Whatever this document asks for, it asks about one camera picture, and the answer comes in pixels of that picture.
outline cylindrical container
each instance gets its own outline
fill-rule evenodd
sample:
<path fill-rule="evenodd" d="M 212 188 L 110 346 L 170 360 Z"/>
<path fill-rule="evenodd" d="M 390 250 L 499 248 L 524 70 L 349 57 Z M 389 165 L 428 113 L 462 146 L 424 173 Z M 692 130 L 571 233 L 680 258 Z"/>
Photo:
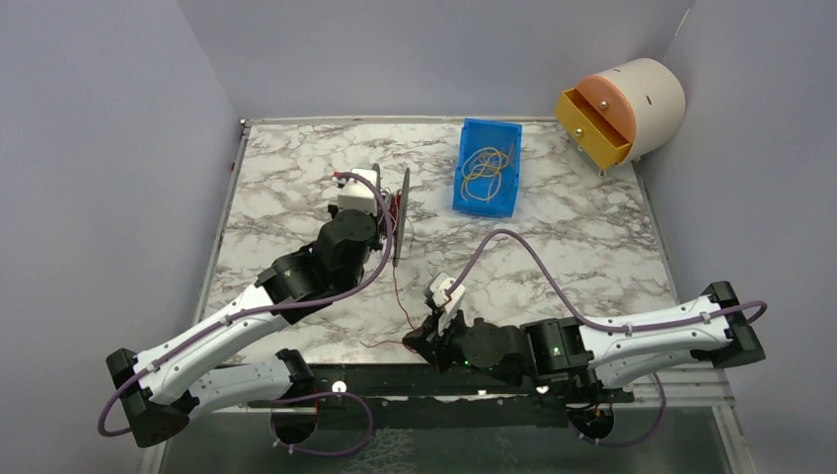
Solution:
<path fill-rule="evenodd" d="M 665 143 L 685 112 L 680 81 L 647 58 L 581 79 L 556 106 L 558 120 L 602 170 Z"/>

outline white marble surface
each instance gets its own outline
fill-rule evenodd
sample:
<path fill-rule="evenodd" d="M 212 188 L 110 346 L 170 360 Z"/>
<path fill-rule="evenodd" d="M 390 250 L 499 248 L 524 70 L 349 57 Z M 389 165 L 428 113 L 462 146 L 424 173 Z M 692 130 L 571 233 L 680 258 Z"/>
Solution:
<path fill-rule="evenodd" d="M 405 167 L 411 168 L 415 239 L 396 277 L 417 325 L 428 314 L 421 291 L 432 277 L 458 275 L 482 237 L 499 227 L 531 243 L 584 314 L 618 316 L 674 304 L 630 167 L 600 179 L 569 149 L 560 125 L 525 123 L 514 215 L 460 214 L 451 210 L 460 128 L 454 122 L 254 127 L 205 314 L 221 308 L 276 257 L 316 238 L 337 193 L 333 171 L 373 163 L 383 169 L 382 186 L 392 189 L 400 187 Z M 505 237 L 489 245 L 464 284 L 469 322 L 482 316 L 518 325 L 569 316 L 525 250 Z M 388 267 L 360 294 L 252 344 L 234 360 L 255 361 L 293 348 L 309 362 L 420 361 L 399 344 L 361 344 L 399 341 L 408 330 Z"/>

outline metal frame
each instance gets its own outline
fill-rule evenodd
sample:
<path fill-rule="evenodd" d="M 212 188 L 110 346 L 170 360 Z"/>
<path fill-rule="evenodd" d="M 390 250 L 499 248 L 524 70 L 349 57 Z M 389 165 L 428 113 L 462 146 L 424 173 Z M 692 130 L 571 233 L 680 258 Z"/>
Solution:
<path fill-rule="evenodd" d="M 204 275 L 203 284 L 199 291 L 198 302 L 195 308 L 192 322 L 196 324 L 200 320 L 211 288 L 212 277 L 214 275 L 214 268 L 217 264 L 218 253 L 223 243 L 223 231 L 229 218 L 230 207 L 232 206 L 235 189 L 238 183 L 239 173 L 241 172 L 241 165 L 244 159 L 244 154 L 247 149 L 250 132 L 253 126 L 256 125 L 271 125 L 271 124 L 347 124 L 347 123 L 457 123 L 465 117 L 432 117 L 432 116 L 384 116 L 384 117 L 315 117 L 315 118 L 259 118 L 241 120 L 242 137 L 239 143 L 238 153 L 235 157 L 235 168 L 230 176 L 229 185 L 227 187 L 226 198 L 224 201 L 223 210 L 219 219 L 215 240 L 210 253 L 210 258 L 207 263 L 206 273 Z M 511 121 L 529 121 L 529 122 L 555 122 L 553 117 L 485 117 L 483 119 L 496 120 L 511 120 Z M 645 202 L 650 224 L 653 228 L 654 237 L 659 245 L 660 256 L 662 258 L 663 266 L 665 267 L 666 276 L 669 280 L 669 286 L 674 299 L 681 301 L 677 294 L 674 280 L 670 270 L 670 262 L 668 251 L 665 246 L 662 233 L 657 223 L 656 215 L 653 211 L 653 206 L 648 197 L 647 188 L 643 177 L 639 172 L 636 163 L 632 164 L 637 181 L 640 185 L 643 200 Z M 709 363 L 696 363 L 683 365 L 670 370 L 665 370 L 659 373 L 660 379 L 666 391 L 666 398 L 669 407 L 712 407 L 715 414 L 718 431 L 723 441 L 723 446 L 726 451 L 729 465 L 733 473 L 754 474 L 755 467 L 750 456 L 747 443 L 744 440 L 741 430 L 733 411 L 734 398 L 731 389 L 726 379 L 723 370 L 713 369 Z M 627 387 L 633 390 L 635 401 L 631 404 L 620 405 L 620 409 L 639 409 L 659 406 L 659 394 L 653 382 L 649 380 L 641 380 L 633 383 Z M 273 412 L 275 409 L 259 408 L 259 407 L 236 407 L 221 410 L 225 413 L 264 413 Z M 160 443 L 153 447 L 144 449 L 138 472 L 140 474 L 154 474 L 159 472 L 166 450 L 166 443 Z"/>

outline yellow rope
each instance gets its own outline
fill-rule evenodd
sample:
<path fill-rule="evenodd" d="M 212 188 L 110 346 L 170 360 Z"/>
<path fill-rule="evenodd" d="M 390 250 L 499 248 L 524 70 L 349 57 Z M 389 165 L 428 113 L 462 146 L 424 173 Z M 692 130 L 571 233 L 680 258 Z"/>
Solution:
<path fill-rule="evenodd" d="M 459 190 L 460 196 L 464 200 L 468 200 L 465 195 L 468 195 L 471 198 L 476 200 L 481 200 L 483 202 L 491 201 L 497 193 L 499 193 L 499 189 L 502 186 L 502 170 L 507 167 L 511 160 L 509 159 L 509 155 L 514 150 L 514 144 L 511 145 L 511 148 L 508 150 L 508 154 L 497 150 L 492 146 L 487 146 L 485 148 L 481 148 L 475 151 L 465 163 L 462 164 L 462 175 L 464 179 L 462 180 L 462 187 Z M 491 182 L 489 183 L 489 189 L 487 195 L 485 197 L 475 196 L 471 193 L 468 185 L 475 180 L 480 178 L 491 178 Z"/>

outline marble table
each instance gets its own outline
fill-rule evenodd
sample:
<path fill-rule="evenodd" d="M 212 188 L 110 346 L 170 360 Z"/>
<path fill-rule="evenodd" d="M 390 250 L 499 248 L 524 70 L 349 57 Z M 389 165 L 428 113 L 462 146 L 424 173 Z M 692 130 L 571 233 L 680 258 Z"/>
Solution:
<path fill-rule="evenodd" d="M 381 166 L 384 188 L 411 169 L 405 260 L 395 270 L 415 324 L 428 314 L 421 294 L 432 278 L 459 274 L 492 229 L 523 235 L 578 309 L 619 316 L 674 304 L 637 178 L 623 167 L 604 179 L 572 149 L 557 123 L 523 124 L 514 215 L 454 212 L 453 169 L 461 122 L 257 125 L 251 130 L 204 314 L 220 309 L 278 256 L 311 242 L 329 219 L 335 170 Z M 380 254 L 367 264 L 372 269 Z M 469 323 L 498 325 L 568 317 L 526 251 L 507 237 L 491 243 L 465 280 Z M 252 362 L 283 348 L 308 362 L 419 362 L 399 341 L 409 331 L 396 304 L 392 268 L 358 295 L 314 313 L 233 357 Z"/>

